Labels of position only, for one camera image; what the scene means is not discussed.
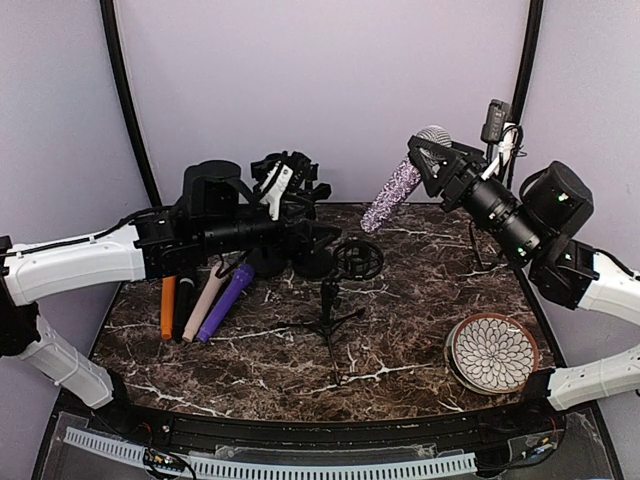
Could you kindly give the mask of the black stand of purple microphone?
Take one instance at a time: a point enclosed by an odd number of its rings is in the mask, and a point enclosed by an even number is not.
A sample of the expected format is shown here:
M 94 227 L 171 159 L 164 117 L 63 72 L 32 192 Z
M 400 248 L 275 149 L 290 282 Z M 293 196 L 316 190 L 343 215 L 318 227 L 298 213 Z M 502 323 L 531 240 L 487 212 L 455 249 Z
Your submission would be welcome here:
M 294 272 L 306 279 L 317 280 L 326 276 L 331 270 L 332 260 L 308 260 L 307 256 L 293 258 Z

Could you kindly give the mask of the black tripod mic stand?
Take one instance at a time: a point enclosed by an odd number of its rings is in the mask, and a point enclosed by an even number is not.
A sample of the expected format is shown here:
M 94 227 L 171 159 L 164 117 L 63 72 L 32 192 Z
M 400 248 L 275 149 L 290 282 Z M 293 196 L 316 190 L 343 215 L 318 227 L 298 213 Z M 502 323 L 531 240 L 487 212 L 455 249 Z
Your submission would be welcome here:
M 362 307 L 341 317 L 333 315 L 333 310 L 337 309 L 340 304 L 340 283 L 343 280 L 368 281 L 375 278 L 383 269 L 384 254 L 372 242 L 352 239 L 338 245 L 334 249 L 331 259 L 333 261 L 333 269 L 321 282 L 321 314 L 319 318 L 306 322 L 279 321 L 276 323 L 276 327 L 305 329 L 320 336 L 329 352 L 334 381 L 337 386 L 340 386 L 341 374 L 339 373 L 334 353 L 332 336 L 347 320 L 355 317 L 361 318 L 366 311 Z

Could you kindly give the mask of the glitter silver microphone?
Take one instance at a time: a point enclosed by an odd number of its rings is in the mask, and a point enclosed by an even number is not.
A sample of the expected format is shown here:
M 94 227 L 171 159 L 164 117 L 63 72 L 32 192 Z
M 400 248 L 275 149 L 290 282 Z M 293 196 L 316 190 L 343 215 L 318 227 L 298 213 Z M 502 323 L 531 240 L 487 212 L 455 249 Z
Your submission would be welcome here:
M 451 147 L 452 144 L 449 133 L 438 125 L 430 125 L 420 130 L 415 137 L 444 147 Z M 371 234 L 379 230 L 395 213 L 397 207 L 405 202 L 422 182 L 421 171 L 412 163 L 410 152 L 411 150 L 395 167 L 389 179 L 365 211 L 360 221 L 364 232 Z M 438 166 L 440 158 L 430 149 L 417 148 L 417 160 L 420 166 L 426 167 L 427 171 L 433 173 L 432 169 Z

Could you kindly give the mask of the purple microphone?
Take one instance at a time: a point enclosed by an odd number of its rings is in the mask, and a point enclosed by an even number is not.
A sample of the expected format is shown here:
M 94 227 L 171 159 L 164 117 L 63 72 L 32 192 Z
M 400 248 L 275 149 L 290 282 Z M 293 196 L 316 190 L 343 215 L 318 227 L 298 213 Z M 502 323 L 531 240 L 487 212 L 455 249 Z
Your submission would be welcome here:
M 202 324 L 196 339 L 207 343 L 217 331 L 243 290 L 253 281 L 255 269 L 250 264 L 237 268 L 225 291 L 222 293 L 211 312 Z

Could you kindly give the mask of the beige pink microphone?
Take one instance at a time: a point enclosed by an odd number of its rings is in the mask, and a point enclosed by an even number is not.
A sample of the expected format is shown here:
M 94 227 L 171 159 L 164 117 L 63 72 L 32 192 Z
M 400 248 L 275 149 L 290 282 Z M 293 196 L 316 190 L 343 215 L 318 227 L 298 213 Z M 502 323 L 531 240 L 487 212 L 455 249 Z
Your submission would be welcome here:
M 227 275 L 222 274 L 226 268 L 227 263 L 224 260 L 216 262 L 211 268 L 209 277 L 184 328 L 182 334 L 183 341 L 191 343 L 195 339 L 196 334 L 199 332 L 209 312 L 209 308 L 226 280 Z

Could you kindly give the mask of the black microphone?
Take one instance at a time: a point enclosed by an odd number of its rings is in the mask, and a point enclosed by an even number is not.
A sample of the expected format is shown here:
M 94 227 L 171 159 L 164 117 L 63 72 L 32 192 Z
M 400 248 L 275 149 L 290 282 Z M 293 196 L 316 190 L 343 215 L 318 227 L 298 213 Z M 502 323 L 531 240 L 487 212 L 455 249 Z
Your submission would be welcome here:
M 195 280 L 190 276 L 180 277 L 176 286 L 174 322 L 172 338 L 176 343 L 182 341 L 185 326 L 191 315 L 191 303 L 195 291 Z

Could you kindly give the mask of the orange microphone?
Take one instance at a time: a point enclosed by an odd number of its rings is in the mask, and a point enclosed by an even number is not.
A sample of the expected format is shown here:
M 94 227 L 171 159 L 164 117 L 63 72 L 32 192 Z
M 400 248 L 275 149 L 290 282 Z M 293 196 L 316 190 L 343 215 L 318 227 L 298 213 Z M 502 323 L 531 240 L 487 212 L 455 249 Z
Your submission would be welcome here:
M 162 280 L 160 328 L 161 338 L 164 341 L 169 341 L 173 337 L 176 284 L 175 276 Z

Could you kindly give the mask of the black stand of beige microphone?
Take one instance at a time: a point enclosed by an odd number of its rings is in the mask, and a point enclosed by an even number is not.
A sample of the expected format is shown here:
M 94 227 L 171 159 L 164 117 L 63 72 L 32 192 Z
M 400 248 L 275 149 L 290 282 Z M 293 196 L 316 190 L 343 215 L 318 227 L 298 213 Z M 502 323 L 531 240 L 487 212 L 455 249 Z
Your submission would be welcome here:
M 315 220 L 316 204 L 327 200 L 332 194 L 332 187 L 328 183 L 318 182 L 317 163 L 310 163 L 303 170 L 303 183 L 296 192 L 295 203 L 300 207 L 304 216 L 309 220 Z

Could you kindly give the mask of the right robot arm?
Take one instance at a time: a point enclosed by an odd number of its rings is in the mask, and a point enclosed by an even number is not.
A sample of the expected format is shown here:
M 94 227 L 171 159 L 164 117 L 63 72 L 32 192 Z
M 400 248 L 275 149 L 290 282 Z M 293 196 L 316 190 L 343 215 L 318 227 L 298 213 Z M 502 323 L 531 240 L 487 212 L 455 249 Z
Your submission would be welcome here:
M 594 204 L 591 190 L 569 166 L 553 161 L 513 194 L 497 178 L 485 177 L 481 157 L 470 152 L 413 136 L 408 156 L 427 194 L 441 197 L 446 212 L 466 211 L 513 267 L 529 269 L 543 298 L 639 322 L 638 272 L 575 238 Z

